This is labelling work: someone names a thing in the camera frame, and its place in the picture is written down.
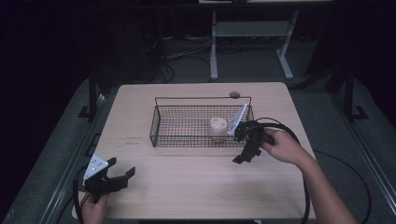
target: table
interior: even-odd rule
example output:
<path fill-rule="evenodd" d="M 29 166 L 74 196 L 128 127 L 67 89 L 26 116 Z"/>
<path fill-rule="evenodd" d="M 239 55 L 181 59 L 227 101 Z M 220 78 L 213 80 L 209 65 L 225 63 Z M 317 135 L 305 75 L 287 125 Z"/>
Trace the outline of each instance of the table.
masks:
<path fill-rule="evenodd" d="M 95 154 L 105 160 L 117 157 L 117 164 L 108 170 L 109 177 L 124 175 L 133 166 L 136 174 L 127 189 L 111 195 L 107 218 L 259 219 L 304 215 L 300 171 L 265 152 L 251 163 L 236 164 L 232 159 L 242 148 L 152 146 L 149 131 L 155 97 L 228 96 L 231 91 L 251 96 L 255 119 L 278 119 L 314 156 L 283 83 L 121 86 Z"/>

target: wire basket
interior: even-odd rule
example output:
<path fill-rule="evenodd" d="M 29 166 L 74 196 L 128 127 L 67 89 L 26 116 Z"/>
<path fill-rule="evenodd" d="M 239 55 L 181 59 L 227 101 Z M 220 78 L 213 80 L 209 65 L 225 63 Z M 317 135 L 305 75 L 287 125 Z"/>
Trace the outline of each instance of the wire basket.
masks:
<path fill-rule="evenodd" d="M 154 147 L 244 147 L 245 141 L 236 142 L 233 135 L 210 135 L 211 118 L 230 119 L 241 105 L 158 105 L 158 99 L 232 99 L 231 97 L 167 98 L 157 97 L 152 119 L 150 140 Z M 254 120 L 250 97 L 241 121 Z"/>

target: black cable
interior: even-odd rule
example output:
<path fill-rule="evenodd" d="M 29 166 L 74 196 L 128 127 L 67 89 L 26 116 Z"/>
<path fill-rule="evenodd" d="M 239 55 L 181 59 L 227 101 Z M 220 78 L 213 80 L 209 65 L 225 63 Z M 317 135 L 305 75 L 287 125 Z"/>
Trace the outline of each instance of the black cable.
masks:
<path fill-rule="evenodd" d="M 341 159 L 339 159 L 339 158 L 336 158 L 336 157 L 334 157 L 333 155 L 328 154 L 328 153 L 326 153 L 326 152 L 322 152 L 322 151 L 318 151 L 318 150 L 313 150 L 313 151 L 314 151 L 314 152 L 317 152 L 317 153 L 320 153 L 320 154 L 323 154 L 323 155 L 328 156 L 328 157 L 330 157 L 330 158 L 332 158 L 332 159 L 334 159 L 334 160 L 336 160 L 336 161 L 339 161 L 339 162 L 343 163 L 346 167 L 348 167 L 349 169 L 351 169 L 351 170 L 359 177 L 359 179 L 361 180 L 361 183 L 363 184 L 364 188 L 366 189 L 366 193 L 367 193 L 367 203 L 368 203 L 368 204 L 367 204 L 366 215 L 364 216 L 364 219 L 363 219 L 362 222 L 360 222 L 360 224 L 366 223 L 366 222 L 368 221 L 370 215 L 371 215 L 372 197 L 371 197 L 370 189 L 369 189 L 369 187 L 368 187 L 366 181 L 364 180 L 363 176 L 362 176 L 355 168 L 353 168 L 353 166 L 351 166 L 351 165 L 350 165 L 349 163 L 347 163 L 346 161 L 343 161 L 343 160 L 341 160 Z"/>
<path fill-rule="evenodd" d="M 253 130 L 253 129 L 257 129 L 257 128 L 262 128 L 262 126 L 257 125 L 257 126 L 250 127 L 248 129 L 244 130 L 244 133 L 247 133 L 248 131 Z"/>
<path fill-rule="evenodd" d="M 76 177 L 73 180 L 73 201 L 74 201 L 74 205 L 75 205 L 78 222 L 81 224 L 84 223 L 84 220 L 82 219 L 81 206 L 79 204 L 79 199 L 78 199 L 78 177 L 83 170 L 87 169 L 87 167 L 88 167 L 88 163 L 86 165 L 83 165 L 81 168 L 79 168 L 79 170 L 76 174 Z"/>
<path fill-rule="evenodd" d="M 198 53 L 198 52 L 200 52 L 200 51 L 202 51 L 204 49 L 210 49 L 210 47 L 211 47 L 210 43 L 211 43 L 211 41 L 208 41 L 206 44 L 204 44 L 202 46 L 196 47 L 194 49 L 189 49 L 187 51 L 180 52 L 180 53 L 177 53 L 177 54 L 174 54 L 174 55 L 162 57 L 162 59 L 164 59 L 164 60 L 173 60 L 173 59 L 177 59 L 177 58 L 180 58 L 180 57 L 183 57 L 183 56 L 191 55 L 193 53 Z"/>
<path fill-rule="evenodd" d="M 165 66 L 166 70 L 168 68 L 171 70 L 172 75 L 169 78 L 166 78 L 165 73 L 161 70 L 161 68 L 159 70 L 159 72 L 163 75 L 163 84 L 167 84 L 167 83 L 173 81 L 173 78 L 175 77 L 175 69 L 172 66 L 170 66 L 169 64 L 162 64 L 162 65 Z"/>
<path fill-rule="evenodd" d="M 255 120 L 257 121 L 257 120 L 260 120 L 260 119 L 270 119 L 270 120 L 273 120 L 273 121 L 277 122 L 278 124 L 282 124 L 282 123 L 279 122 L 278 120 L 276 120 L 276 119 L 271 119 L 271 118 L 259 118 L 259 119 L 255 119 Z"/>
<path fill-rule="evenodd" d="M 277 121 L 276 119 L 270 119 L 273 120 L 277 123 L 260 123 L 260 126 L 255 126 L 253 128 L 278 128 L 280 130 L 285 131 L 286 133 L 290 134 L 290 136 L 298 143 L 300 144 L 300 141 L 297 138 L 297 135 L 288 127 L 286 127 L 284 124 L 280 123 L 279 121 Z M 301 220 L 302 224 L 305 224 L 308 221 L 308 217 L 309 217 L 309 211 L 311 209 L 311 200 L 309 197 L 309 191 L 308 191 L 308 187 L 306 186 L 305 180 L 304 180 L 304 176 L 303 176 L 303 183 L 304 183 L 304 195 L 305 195 L 305 211 L 304 211 L 304 216 Z"/>
<path fill-rule="evenodd" d="M 82 208 L 82 206 L 84 206 L 84 203 L 87 202 L 87 200 L 88 200 L 88 198 L 89 198 L 90 196 L 91 196 L 91 194 L 88 193 L 88 196 L 85 197 L 84 201 L 81 202 L 81 208 Z"/>
<path fill-rule="evenodd" d="M 191 37 L 184 37 L 183 40 L 190 41 L 192 43 L 202 44 L 202 43 L 207 42 L 207 40 L 210 40 L 210 37 L 202 36 L 202 37 L 199 37 L 199 38 L 196 38 L 196 39 L 192 39 Z"/>
<path fill-rule="evenodd" d="M 64 214 L 64 211 L 66 210 L 67 205 L 70 204 L 70 202 L 72 201 L 72 199 L 73 199 L 73 196 L 70 196 L 70 198 L 67 200 L 66 204 L 64 205 L 64 208 L 62 208 L 62 211 L 61 211 L 61 213 L 59 214 L 58 219 L 56 219 L 56 223 L 57 223 L 57 224 L 58 224 L 59 221 L 61 220 L 61 217 L 62 217 L 62 215 Z"/>

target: human hand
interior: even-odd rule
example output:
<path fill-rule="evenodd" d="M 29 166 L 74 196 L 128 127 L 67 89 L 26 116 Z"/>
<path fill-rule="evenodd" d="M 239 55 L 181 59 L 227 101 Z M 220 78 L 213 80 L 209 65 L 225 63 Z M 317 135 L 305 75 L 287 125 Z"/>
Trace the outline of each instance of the human hand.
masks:
<path fill-rule="evenodd" d="M 82 199 L 82 219 L 85 224 L 103 223 L 105 219 L 106 204 L 110 194 L 102 195 L 97 203 L 93 202 L 93 195 L 86 193 Z"/>
<path fill-rule="evenodd" d="M 288 133 L 275 129 L 264 131 L 274 138 L 275 145 L 264 142 L 261 147 L 275 159 L 299 166 L 306 159 L 312 158 Z"/>

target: white metal frame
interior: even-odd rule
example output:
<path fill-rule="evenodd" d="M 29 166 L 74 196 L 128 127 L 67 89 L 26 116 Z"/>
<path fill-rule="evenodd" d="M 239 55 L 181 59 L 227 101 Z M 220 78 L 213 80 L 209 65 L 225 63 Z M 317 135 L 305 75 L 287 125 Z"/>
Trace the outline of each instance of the white metal frame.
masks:
<path fill-rule="evenodd" d="M 210 79 L 219 78 L 216 57 L 216 41 L 218 36 L 284 36 L 285 42 L 281 49 L 276 50 L 277 58 L 282 66 L 286 79 L 293 79 L 286 51 L 289 46 L 299 10 L 294 10 L 289 21 L 217 21 L 216 11 L 212 20 L 212 50 L 210 52 Z"/>

